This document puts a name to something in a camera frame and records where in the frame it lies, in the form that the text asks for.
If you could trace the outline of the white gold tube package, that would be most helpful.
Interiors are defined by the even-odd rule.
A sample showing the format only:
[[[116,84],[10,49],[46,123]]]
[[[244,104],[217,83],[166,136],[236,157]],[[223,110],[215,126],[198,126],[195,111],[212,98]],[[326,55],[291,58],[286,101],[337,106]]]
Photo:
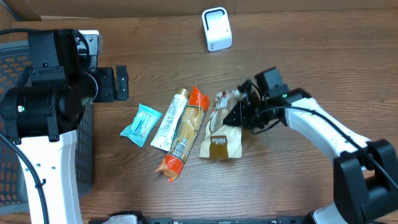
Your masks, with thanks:
[[[150,143],[151,146],[169,151],[172,147],[172,141],[178,121],[187,106],[190,92],[184,88],[179,88],[174,94],[169,108],[159,126],[159,129]]]

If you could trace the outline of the orange cracker sleeve package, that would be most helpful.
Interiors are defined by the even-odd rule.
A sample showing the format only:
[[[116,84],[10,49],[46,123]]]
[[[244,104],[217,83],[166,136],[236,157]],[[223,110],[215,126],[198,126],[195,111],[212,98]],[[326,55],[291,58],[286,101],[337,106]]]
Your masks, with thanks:
[[[162,159],[156,172],[163,172],[169,182],[173,182],[182,172],[189,153],[210,105],[208,95],[204,95],[195,85],[172,138],[171,149]]]

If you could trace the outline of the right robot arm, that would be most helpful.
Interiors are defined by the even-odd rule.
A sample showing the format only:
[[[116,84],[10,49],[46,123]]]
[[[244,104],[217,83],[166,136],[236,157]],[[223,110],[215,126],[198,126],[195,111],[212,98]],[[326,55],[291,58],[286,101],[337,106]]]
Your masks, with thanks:
[[[372,223],[397,211],[397,155],[389,141],[371,141],[348,129],[305,90],[290,90],[275,67],[246,80],[238,91],[243,98],[224,124],[261,134],[282,123],[333,165],[333,203],[300,223]]]

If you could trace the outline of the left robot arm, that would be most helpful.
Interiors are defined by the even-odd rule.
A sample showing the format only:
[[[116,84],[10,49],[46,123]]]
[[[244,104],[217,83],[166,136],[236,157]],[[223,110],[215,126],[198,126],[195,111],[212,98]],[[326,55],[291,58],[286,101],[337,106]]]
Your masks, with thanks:
[[[97,30],[27,29],[30,65],[1,100],[1,139],[24,169],[32,223],[81,223],[75,154],[85,108],[129,98],[127,68],[99,67]]]

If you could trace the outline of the brown white cookie pouch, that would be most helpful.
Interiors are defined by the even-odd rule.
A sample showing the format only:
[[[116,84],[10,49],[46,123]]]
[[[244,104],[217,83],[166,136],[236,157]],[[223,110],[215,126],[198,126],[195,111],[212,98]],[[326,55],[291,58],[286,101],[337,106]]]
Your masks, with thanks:
[[[205,128],[199,157],[205,159],[239,159],[242,157],[242,129],[223,124],[233,107],[243,99],[238,90],[218,92]]]

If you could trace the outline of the teal snack packet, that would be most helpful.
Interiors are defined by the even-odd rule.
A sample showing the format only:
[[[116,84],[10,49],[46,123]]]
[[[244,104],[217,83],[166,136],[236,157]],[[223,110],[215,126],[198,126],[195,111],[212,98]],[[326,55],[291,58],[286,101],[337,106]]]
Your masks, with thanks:
[[[143,147],[148,135],[161,116],[161,112],[146,105],[139,104],[133,122],[121,131],[120,136],[127,137],[134,144]]]

